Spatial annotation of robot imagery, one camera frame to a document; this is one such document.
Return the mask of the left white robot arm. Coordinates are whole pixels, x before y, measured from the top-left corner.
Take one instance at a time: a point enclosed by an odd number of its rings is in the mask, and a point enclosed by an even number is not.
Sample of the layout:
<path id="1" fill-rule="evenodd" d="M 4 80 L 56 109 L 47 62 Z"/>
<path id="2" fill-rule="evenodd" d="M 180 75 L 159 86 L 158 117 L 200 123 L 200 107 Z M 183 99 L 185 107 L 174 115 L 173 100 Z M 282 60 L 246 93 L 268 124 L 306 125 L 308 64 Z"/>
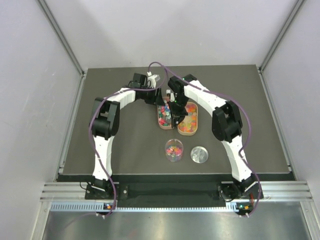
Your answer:
<path id="1" fill-rule="evenodd" d="M 120 127 L 120 111 L 136 100 L 146 104 L 164 104 L 158 74 L 135 73 L 133 79 L 120 90 L 107 97 L 97 97 L 93 102 L 88 136 L 94 150 L 94 170 L 91 186 L 102 198 L 113 198 L 116 186 L 111 179 L 112 145 Z"/>

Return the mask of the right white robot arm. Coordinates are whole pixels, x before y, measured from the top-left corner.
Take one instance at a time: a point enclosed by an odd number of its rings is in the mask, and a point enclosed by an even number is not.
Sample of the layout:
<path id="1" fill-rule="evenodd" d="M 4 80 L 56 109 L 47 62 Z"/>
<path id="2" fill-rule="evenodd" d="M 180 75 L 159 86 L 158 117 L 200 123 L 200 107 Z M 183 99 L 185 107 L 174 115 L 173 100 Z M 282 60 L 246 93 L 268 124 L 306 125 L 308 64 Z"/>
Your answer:
<path id="1" fill-rule="evenodd" d="M 212 118 L 213 135 L 221 141 L 227 153 L 234 194 L 239 198 L 257 194 L 256 199 L 259 200 L 262 187 L 258 175 L 246 160 L 242 141 L 243 122 L 237 104 L 210 92 L 191 74 L 184 78 L 171 77 L 168 86 L 174 92 L 174 100 L 169 102 L 172 127 L 176 128 L 188 115 L 185 107 L 189 99 L 204 108 Z"/>

